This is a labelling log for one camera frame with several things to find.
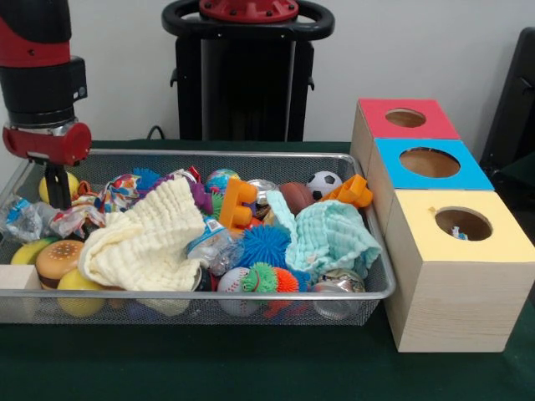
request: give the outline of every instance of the toy building block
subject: toy building block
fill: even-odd
[[[35,266],[0,265],[0,290],[41,290]],[[0,323],[31,323],[37,311],[39,298],[0,298]]]
[[[366,180],[356,174],[319,201],[337,200],[359,208],[368,206],[373,197],[374,194],[366,188]]]
[[[368,178],[377,138],[458,140],[459,134],[436,100],[360,99],[354,119],[351,155]]]
[[[369,188],[383,234],[394,190],[494,190],[459,140],[375,140]]]
[[[252,203],[257,199],[257,187],[247,182],[231,178],[228,181],[219,222],[231,231],[243,231],[240,226],[248,226],[252,220],[251,208],[244,203]]]
[[[397,190],[390,214],[397,288],[385,306],[398,350],[501,352],[535,279],[535,248],[500,197]]]

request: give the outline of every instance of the toy burger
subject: toy burger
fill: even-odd
[[[65,240],[44,248],[35,262],[41,287],[45,290],[58,288],[59,280],[78,266],[83,247],[83,242]]]

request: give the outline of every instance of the metal basket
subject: metal basket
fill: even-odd
[[[276,183],[306,182],[315,172],[333,171],[347,180],[361,171],[354,159],[339,154],[229,153],[150,150],[93,150],[89,158],[73,170],[80,179],[99,189],[115,176],[135,167],[150,168],[162,175],[194,165],[202,176],[218,168],[238,172],[243,180],[263,178]],[[0,195],[0,206],[10,193],[38,201],[38,183],[43,167],[23,163]],[[363,325],[381,299],[395,289],[390,259],[382,240],[372,206],[362,210],[364,221],[383,247],[365,280],[367,292],[295,294],[220,292],[89,292],[0,290],[0,322],[33,324],[282,324],[282,325]],[[8,264],[19,245],[1,240],[0,263]],[[104,307],[87,317],[74,317],[59,307],[61,302],[79,304],[103,302]],[[256,302],[260,308],[248,317],[225,310],[243,302]],[[151,308],[165,304],[174,316]]]

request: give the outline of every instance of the green table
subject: green table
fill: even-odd
[[[347,152],[348,144],[97,142],[94,147]],[[534,400],[535,310],[502,354],[399,354],[364,327],[0,326],[0,399]]]

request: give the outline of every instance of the yellow ball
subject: yellow ball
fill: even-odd
[[[102,291],[104,288],[83,277],[78,269],[71,270],[64,275],[58,284],[59,290],[90,290]],[[87,317],[94,315],[104,306],[102,298],[58,298],[61,308],[69,315]]]
[[[43,238],[42,240],[30,242],[29,244],[22,245],[18,251],[15,252],[11,258],[12,265],[34,265],[37,261],[39,253],[49,246],[51,243],[56,242],[58,238],[50,236]]]
[[[69,179],[69,192],[72,199],[73,196],[76,195],[76,191],[78,190],[80,183],[78,178],[70,173],[67,173],[67,178]],[[44,177],[41,179],[41,182],[39,182],[39,197],[41,198],[41,201],[50,203],[50,199],[48,198],[47,181],[44,179]]]

